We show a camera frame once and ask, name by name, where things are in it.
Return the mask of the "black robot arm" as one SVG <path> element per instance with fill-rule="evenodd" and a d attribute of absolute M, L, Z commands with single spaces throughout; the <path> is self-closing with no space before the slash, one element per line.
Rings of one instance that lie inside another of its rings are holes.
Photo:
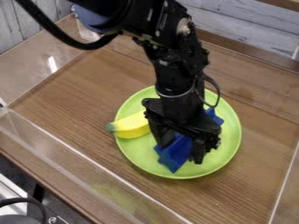
<path fill-rule="evenodd" d="M 51 21 L 32 0 L 15 0 L 44 30 L 64 44 L 80 50 L 96 50 L 122 34 L 143 47 L 155 70 L 155 98 L 143 99 L 144 117 L 162 148 L 182 134 L 191 139 L 189 159 L 202 164 L 221 144 L 221 125 L 205 108 L 205 73 L 210 52 L 198 40 L 189 10 L 177 0 L 68 0 L 80 22 L 102 34 L 83 43 Z"/>

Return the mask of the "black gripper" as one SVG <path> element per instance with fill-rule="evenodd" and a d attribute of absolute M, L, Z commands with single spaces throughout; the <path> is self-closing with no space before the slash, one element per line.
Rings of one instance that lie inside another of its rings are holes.
<path fill-rule="evenodd" d="M 191 141 L 191 161 L 201 165 L 206 154 L 221 146 L 221 125 L 209 117 L 194 95 L 186 98 L 144 98 L 146 118 L 158 145 L 166 148 L 178 132 Z"/>

